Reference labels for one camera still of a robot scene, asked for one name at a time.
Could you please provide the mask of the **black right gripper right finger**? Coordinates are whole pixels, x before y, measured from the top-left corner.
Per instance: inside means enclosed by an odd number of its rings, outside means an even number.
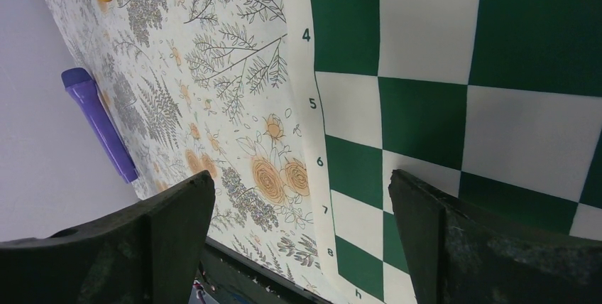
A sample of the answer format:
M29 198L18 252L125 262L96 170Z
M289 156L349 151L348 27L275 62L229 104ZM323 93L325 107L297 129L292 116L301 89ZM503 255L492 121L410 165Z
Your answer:
M397 169L388 188L418 303L600 303L601 243L520 224Z

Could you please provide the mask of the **floral patterned table mat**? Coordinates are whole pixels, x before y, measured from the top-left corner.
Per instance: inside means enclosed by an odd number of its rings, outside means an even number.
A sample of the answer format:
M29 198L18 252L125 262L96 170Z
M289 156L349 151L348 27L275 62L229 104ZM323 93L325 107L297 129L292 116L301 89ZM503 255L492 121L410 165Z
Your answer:
M141 199L202 170L208 237L328 303L284 0L45 0L96 79L136 165Z

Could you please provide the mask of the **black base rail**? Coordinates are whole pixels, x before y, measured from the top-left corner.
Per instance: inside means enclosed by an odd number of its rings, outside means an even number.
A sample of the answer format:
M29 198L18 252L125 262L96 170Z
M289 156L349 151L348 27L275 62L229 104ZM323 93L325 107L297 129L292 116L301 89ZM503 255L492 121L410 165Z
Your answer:
M327 303L292 281L207 238L193 283L201 303Z

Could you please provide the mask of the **green white chessboard mat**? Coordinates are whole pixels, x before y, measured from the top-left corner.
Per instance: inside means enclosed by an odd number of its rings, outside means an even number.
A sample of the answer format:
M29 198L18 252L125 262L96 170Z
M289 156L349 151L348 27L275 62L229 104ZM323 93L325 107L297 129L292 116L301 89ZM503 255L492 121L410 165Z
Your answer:
M601 238L601 0L285 0L322 273L414 303L388 194L403 169Z

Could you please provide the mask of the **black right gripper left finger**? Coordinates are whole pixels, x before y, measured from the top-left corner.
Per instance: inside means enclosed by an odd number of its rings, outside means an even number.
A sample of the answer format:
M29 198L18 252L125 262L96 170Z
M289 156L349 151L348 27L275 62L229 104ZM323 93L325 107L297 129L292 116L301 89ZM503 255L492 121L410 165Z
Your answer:
M44 239L1 243L2 303L186 303L216 195L206 170Z

